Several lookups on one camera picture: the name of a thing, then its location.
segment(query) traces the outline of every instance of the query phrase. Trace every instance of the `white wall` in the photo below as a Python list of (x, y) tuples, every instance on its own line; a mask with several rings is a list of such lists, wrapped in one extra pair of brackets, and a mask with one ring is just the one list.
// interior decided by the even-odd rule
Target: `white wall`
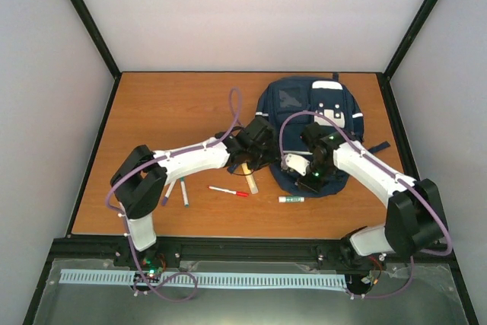
[(85, 0), (121, 70), (383, 71), (423, 0)]
[(440, 187), (454, 249), (487, 323), (487, 0), (439, 0), (392, 86), (422, 177)]
[(68, 224), (112, 83), (69, 0), (0, 0), (0, 323)]

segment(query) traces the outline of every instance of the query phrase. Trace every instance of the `backpack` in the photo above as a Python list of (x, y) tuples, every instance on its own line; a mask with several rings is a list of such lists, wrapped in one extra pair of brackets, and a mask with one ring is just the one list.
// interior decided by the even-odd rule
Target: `backpack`
[[(279, 133), (285, 119), (302, 110), (324, 114), (340, 128), (352, 132), (359, 141), (363, 141), (364, 115), (352, 93), (338, 82), (338, 74), (333, 74), (333, 78), (299, 75), (274, 81), (260, 96), (256, 116), (267, 118)], [(312, 153), (308, 151), (300, 136), (304, 127), (315, 121), (322, 126), (326, 134), (335, 132), (335, 128), (324, 119), (308, 115), (298, 116), (289, 121), (284, 129), (282, 140), (285, 154), (303, 155), (311, 160)], [(280, 163), (271, 164), (270, 170), (281, 189), (294, 196), (303, 197), (337, 194), (345, 187), (349, 178), (347, 173), (338, 170), (326, 178), (326, 184), (316, 194), (299, 190), (296, 185), (298, 173), (283, 171)]]

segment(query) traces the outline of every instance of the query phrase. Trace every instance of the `black metal frame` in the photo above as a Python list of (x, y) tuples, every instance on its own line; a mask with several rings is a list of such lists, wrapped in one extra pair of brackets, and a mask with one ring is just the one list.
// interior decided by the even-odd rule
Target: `black metal frame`
[[(61, 239), (55, 239), (46, 259), (46, 264), (40, 276), (40, 280), (35, 293), (33, 294), (29, 310), (24, 319), (24, 324), (31, 324), (35, 318), (37, 306), (39, 305), (42, 293), (49, 275), (49, 271), (54, 259), (57, 258), (98, 258), (98, 259), (114, 259), (116, 260), (115, 252), (123, 253), (127, 248), (126, 239), (121, 236), (103, 236), (103, 235), (73, 235), (72, 226), (75, 221), (76, 214), (81, 203), (81, 198), (94, 163), (94, 159), (100, 144), (101, 136), (119, 86), (121, 73), (116, 66), (113, 57), (108, 50), (107, 45), (98, 30), (94, 19), (91, 17), (86, 4), (83, 0), (71, 0), (73, 6), (78, 12), (80, 19), (83, 21), (88, 33), (93, 39), (101, 57), (107, 64), (107, 68), (112, 73), (114, 78), (113, 89), (110, 94), (110, 99), (107, 108), (103, 115), (102, 123), (97, 134), (93, 151), (91, 152), (90, 160), (88, 162), (87, 170), (84, 175), (81, 189), (75, 203), (75, 208), (69, 222), (66, 236)], [(385, 72), (378, 72), (377, 80), (379, 82), (382, 97), (384, 99), (384, 106), (386, 107), (387, 115), (389, 117), (390, 125), (393, 130), (393, 135), (396, 140), (396, 145), (399, 150), (399, 157), (406, 174), (419, 177), (414, 158), (412, 156), (411, 148), (409, 147), (406, 132), (401, 121), (399, 111), (397, 109), (396, 100), (390, 86), (390, 79), (397, 70), (399, 64), (403, 60), (405, 54), (410, 48), (415, 37), (421, 30), (422, 25), (428, 18), (431, 10), (438, 0), (424, 0), (421, 8), (407, 30), (403, 40), (401, 41), (397, 51), (394, 53)], [(239, 260), (239, 261), (278, 261), (278, 262), (293, 262), (293, 263), (309, 263), (314, 264), (319, 268), (332, 269), (329, 267), (326, 255), (330, 253), (330, 249), (337, 247), (339, 241), (337, 240), (265, 240), (265, 239), (213, 239), (213, 238), (176, 238), (176, 237), (158, 237), (158, 243), (163, 246), (164, 252), (167, 253), (166, 258), (168, 264), (171, 266), (179, 266), (180, 260)], [(389, 256), (390, 261), (400, 261), (400, 258)], [(446, 257), (432, 257), (425, 254), (418, 254), (415, 256), (417, 263), (446, 263), (450, 266), (452, 275), (466, 312), (469, 323), (479, 323), (475, 311), (473, 310), (472, 302), (470, 301), (468, 292), (463, 281), (457, 259), (454, 254)], [(354, 273), (356, 269), (348, 269), (333, 266), (334, 270), (343, 273)]]

